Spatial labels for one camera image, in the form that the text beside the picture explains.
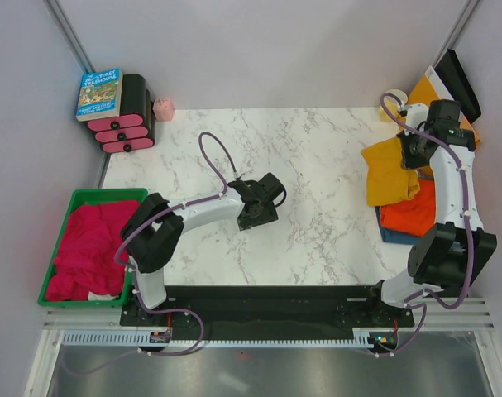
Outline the yellow t shirt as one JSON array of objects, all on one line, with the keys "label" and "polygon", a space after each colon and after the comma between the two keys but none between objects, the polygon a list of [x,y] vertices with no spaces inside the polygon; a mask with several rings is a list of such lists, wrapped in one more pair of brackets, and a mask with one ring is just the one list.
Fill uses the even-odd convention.
[{"label": "yellow t shirt", "polygon": [[362,149],[361,156],[368,166],[368,205],[375,207],[409,201],[419,192],[417,172],[402,166],[402,146],[397,136]]}]

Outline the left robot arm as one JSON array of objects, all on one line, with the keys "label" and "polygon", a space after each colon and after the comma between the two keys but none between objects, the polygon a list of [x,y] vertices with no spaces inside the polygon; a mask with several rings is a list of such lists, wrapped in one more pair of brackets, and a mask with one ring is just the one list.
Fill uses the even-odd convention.
[{"label": "left robot arm", "polygon": [[181,200],[150,194],[121,231],[115,261],[132,273],[134,293],[141,301],[139,316],[158,325],[167,316],[164,267],[186,233],[210,223],[234,219],[241,231],[279,219],[277,208],[287,189],[273,174],[260,180],[224,182],[219,193]]}]

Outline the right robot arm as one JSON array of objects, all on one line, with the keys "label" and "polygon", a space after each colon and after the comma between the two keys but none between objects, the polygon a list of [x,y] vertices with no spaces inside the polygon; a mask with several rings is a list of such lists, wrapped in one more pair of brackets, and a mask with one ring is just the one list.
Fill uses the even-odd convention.
[{"label": "right robot arm", "polygon": [[377,326],[394,317],[394,307],[412,307],[426,296],[445,309],[458,308],[497,247],[496,235],[485,231],[476,206],[476,140],[461,127],[459,103],[399,102],[397,112],[384,111],[402,128],[404,168],[432,170],[436,214],[433,226],[411,248],[406,269],[382,281],[380,297],[365,304],[366,319]]}]

